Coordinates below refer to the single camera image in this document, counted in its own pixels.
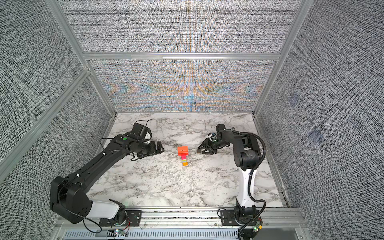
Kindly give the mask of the aluminium left wall bar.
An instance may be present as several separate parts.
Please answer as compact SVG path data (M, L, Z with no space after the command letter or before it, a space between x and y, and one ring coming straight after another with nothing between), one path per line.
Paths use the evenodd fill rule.
M74 92L83 84L84 80L90 75L88 69L84 69L78 77L66 88L60 97L48 108L36 124L21 137L18 144L1 162L1 182L3 182L10 172L20 162L30 147L36 142L50 122L55 118L58 112L66 105Z

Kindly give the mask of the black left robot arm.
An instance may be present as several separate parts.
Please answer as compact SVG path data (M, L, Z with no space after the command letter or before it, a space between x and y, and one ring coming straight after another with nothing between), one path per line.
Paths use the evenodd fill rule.
M125 205L115 200L91 200L87 196L88 191L114 164L130 154L134 155L136 161L164 151L160 141L146 143L128 135L115 136L102 152L83 167L65 178L58 176L51 182L50 209L73 224L92 218L125 224Z

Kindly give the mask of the orange-red rectangular wood block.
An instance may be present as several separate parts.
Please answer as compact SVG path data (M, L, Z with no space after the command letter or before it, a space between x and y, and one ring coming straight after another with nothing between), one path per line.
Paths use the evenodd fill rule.
M177 151L179 156L189 155L189 148L187 146L177 147Z

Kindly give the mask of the aluminium corner post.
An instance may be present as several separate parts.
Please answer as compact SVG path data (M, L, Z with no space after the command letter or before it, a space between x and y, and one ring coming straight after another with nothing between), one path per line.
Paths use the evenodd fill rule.
M285 60L287 59L287 56L293 46L293 43L295 42L297 35L302 27L302 24L313 5L314 1L305 0L301 2L301 5L299 7L299 10L294 18L293 24L288 32L288 35L284 41L280 57L276 61L276 64L274 65L271 74L269 76L269 79L266 81L265 86L263 87L263 90L260 94L260 97L256 103L255 109L253 111L253 116L256 117L259 112L262 110L263 105L284 65Z
M64 35L66 36L70 46L72 47L81 65L85 70L87 70L90 73L89 77L91 79L91 82L96 92L98 93L99 97L101 98L104 106L106 107L108 112L111 114L111 116L115 116L117 114L117 111L115 110L113 103L107 94L107 91L105 90L103 84L97 77L93 67L86 60L86 57L83 53L83 48L81 47L78 41L78 38L76 37L74 31L72 30L68 22L68 19L65 16L59 2L58 1L45 1L45 2L49 7L50 11L52 12L61 30L63 31Z

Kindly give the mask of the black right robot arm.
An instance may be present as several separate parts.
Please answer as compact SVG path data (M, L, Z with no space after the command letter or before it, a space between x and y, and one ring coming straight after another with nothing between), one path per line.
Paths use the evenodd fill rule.
M254 133L218 125L217 132L208 134L198 146L197 153L215 155L219 149L230 146L233 147L234 162L240 171L234 215L236 221L244 225L258 218L267 206L265 200L254 197L255 173L266 157L266 146L264 140Z

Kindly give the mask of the aluminium corner post left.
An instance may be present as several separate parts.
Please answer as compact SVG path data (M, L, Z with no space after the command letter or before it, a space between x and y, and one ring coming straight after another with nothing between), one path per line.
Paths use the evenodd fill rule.
M83 48L81 47L78 41L78 38L76 37L74 31L72 30L68 22L68 19L65 16L59 2L58 1L45 1L45 2L49 7L50 11L52 12L61 30L63 31L64 35L66 36L70 46L72 47L81 65L85 70L87 70L90 73L89 77L91 79L91 82L96 92L98 93L99 97L101 98L104 106L106 107L108 112L111 114L111 116L115 116L117 114L117 111L115 110L113 103L107 94L107 91L105 90L103 84L97 77L93 67L86 60L86 57L83 53Z

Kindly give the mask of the aluminium corner post right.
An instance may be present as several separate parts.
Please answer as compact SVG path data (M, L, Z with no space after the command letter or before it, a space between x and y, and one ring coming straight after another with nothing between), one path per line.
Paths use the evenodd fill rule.
M287 56L293 46L293 43L295 42L297 35L302 27L302 24L313 5L314 1L305 0L301 2L301 5L299 7L299 10L294 18L293 24L288 32L288 35L284 41L280 57L276 61L276 64L274 65L271 74L269 76L269 79L266 81L265 86L263 87L263 90L260 94L260 97L256 103L255 109L253 111L253 116L256 117L259 112L262 110L263 105L284 65L285 60L287 59Z

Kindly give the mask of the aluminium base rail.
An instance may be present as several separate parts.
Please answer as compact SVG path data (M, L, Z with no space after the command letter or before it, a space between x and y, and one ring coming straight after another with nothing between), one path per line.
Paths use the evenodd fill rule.
M129 208L131 226L101 229L91 224L71 224L60 218L52 240L236 240L240 234L254 240L310 240L299 209L266 208L262 226L246 228L221 219L218 208Z

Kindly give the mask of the aluminium horizontal back bar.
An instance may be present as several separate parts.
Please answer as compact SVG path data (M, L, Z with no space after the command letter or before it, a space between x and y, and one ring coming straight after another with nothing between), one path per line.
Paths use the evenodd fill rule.
M84 52L87 60L268 60L278 61L276 53L127 53Z

